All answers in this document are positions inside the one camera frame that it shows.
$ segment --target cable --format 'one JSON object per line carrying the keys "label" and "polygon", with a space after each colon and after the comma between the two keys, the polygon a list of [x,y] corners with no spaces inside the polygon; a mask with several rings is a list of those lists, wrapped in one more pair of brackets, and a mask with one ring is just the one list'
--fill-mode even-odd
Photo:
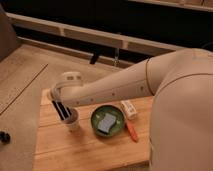
{"label": "cable", "polygon": [[204,2],[205,2],[205,0],[202,0],[202,1],[201,1],[201,5],[204,5]]}
{"label": "cable", "polygon": [[211,45],[213,45],[213,41],[212,42],[209,42],[209,43],[206,43],[206,44],[204,44],[203,46],[201,46],[201,48],[202,49],[206,49],[206,48],[208,48],[208,46],[211,46]]}

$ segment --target wooden cutting board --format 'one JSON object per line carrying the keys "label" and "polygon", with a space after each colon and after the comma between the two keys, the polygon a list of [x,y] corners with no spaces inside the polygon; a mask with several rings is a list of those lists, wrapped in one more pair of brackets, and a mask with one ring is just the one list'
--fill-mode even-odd
{"label": "wooden cutting board", "polygon": [[[111,138],[94,134],[90,116],[101,104],[78,107],[80,129],[69,132],[60,122],[46,93],[47,90],[42,93],[34,171],[109,170],[148,162],[149,117],[153,97],[131,100],[138,111],[137,119],[133,120],[139,136],[139,142],[135,143],[126,128]],[[120,108],[118,102],[105,104]]]}

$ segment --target orange object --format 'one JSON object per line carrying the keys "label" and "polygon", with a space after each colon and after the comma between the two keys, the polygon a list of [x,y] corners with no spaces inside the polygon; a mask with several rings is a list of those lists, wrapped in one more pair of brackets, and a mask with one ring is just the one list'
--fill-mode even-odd
{"label": "orange object", "polygon": [[135,142],[138,142],[139,138],[138,138],[138,135],[137,135],[137,133],[135,131],[134,125],[128,119],[126,119],[126,127],[127,127],[128,131],[129,131],[129,134],[130,134],[132,140],[135,141]]}

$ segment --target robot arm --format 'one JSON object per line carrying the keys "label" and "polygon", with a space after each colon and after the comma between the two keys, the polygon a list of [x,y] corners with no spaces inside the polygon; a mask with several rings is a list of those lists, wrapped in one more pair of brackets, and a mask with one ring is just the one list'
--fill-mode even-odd
{"label": "robot arm", "polygon": [[186,52],[188,50],[151,58],[86,85],[80,73],[64,73],[51,89],[52,100],[73,108],[154,95],[165,75]]}

